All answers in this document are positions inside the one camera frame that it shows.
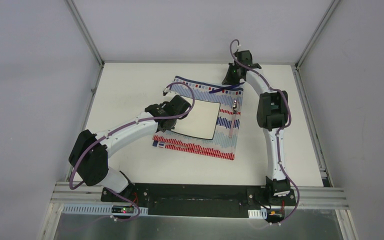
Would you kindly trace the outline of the dark blue plastic knife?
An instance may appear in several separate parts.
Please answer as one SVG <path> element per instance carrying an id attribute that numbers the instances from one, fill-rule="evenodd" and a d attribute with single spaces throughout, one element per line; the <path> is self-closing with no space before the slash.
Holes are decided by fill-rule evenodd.
<path id="1" fill-rule="evenodd" d="M 243 83 L 223 86 L 223 87 L 220 87 L 217 89 L 212 89 L 209 91 L 209 93 L 214 94 L 214 93 L 218 93 L 218 92 L 222 92 L 222 91 L 235 90 L 235 89 L 239 88 L 242 84 Z"/>

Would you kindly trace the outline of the silver spoon pink handle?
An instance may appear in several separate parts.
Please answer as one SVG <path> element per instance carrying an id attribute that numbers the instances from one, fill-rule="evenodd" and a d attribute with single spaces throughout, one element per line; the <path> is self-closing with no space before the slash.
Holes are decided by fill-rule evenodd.
<path id="1" fill-rule="evenodd" d="M 240 103 L 238 100 L 234 100 L 232 105 L 231 105 L 231 110 L 232 110 L 232 118 L 230 122 L 230 128 L 229 128 L 229 135 L 228 137 L 231 139 L 233 137 L 233 131 L 235 128 L 235 121 L 238 115 L 238 112 L 240 111 Z"/>

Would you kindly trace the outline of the white square plate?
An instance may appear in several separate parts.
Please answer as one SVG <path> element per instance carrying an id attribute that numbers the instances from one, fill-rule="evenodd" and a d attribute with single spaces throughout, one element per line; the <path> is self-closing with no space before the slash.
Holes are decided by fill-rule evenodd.
<path id="1" fill-rule="evenodd" d="M 189 114 L 176 121 L 172 132 L 187 137 L 212 140 L 216 131 L 221 104 L 204 100 L 195 100 Z"/>

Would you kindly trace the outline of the patterned cloth napkin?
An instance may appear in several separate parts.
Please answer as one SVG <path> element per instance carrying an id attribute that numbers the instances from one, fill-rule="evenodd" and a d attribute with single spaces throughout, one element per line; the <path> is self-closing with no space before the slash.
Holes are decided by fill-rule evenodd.
<path id="1" fill-rule="evenodd" d="M 244 97 L 244 89 L 242 86 L 234 90 L 209 93 L 209 91 L 213 89 L 218 89 L 224 86 L 216 83 L 190 80 L 181 76 L 176 76 L 173 81 L 175 84 L 171 86 L 170 89 L 179 93 L 189 102 L 192 100 L 191 97 L 194 96 L 195 100 L 220 103 L 221 107 L 216 121 L 215 133 L 213 139 L 205 140 L 177 134 L 172 131 L 160 131 L 153 136 L 153 146 L 215 158 L 234 160 L 241 124 L 241 108 Z M 229 138 L 233 114 L 232 103 L 234 100 L 238 100 L 240 110 L 237 113 L 234 123 L 233 136 L 232 138 Z"/>

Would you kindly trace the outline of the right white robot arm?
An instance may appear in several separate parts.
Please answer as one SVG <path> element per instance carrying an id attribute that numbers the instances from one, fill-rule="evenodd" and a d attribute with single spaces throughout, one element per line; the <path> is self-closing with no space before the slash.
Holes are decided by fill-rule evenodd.
<path id="1" fill-rule="evenodd" d="M 253 63 L 249 50 L 230 53 L 233 62 L 223 80 L 224 85 L 239 86 L 243 80 L 258 95 L 256 121 L 263 130 L 266 142 L 268 173 L 265 178 L 264 200 L 276 205 L 291 192 L 291 182 L 286 174 L 284 163 L 284 129 L 289 127 L 291 112 L 288 105 L 288 94 L 284 90 L 274 88 L 262 73 L 261 66 Z"/>

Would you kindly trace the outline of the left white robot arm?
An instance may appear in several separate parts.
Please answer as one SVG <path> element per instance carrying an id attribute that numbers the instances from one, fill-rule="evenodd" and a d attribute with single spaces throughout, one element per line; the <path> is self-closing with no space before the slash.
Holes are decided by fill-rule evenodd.
<path id="1" fill-rule="evenodd" d="M 169 101 L 151 104 L 139 115 L 116 127 L 93 133 L 83 130 L 68 157 L 72 166 L 69 177 L 71 190 L 82 184 L 92 187 L 101 185 L 113 191 L 120 202 L 132 198 L 132 182 L 119 170 L 111 168 L 109 159 L 127 145 L 157 132 L 172 130 L 177 120 L 185 118 L 195 106 L 176 94 Z"/>

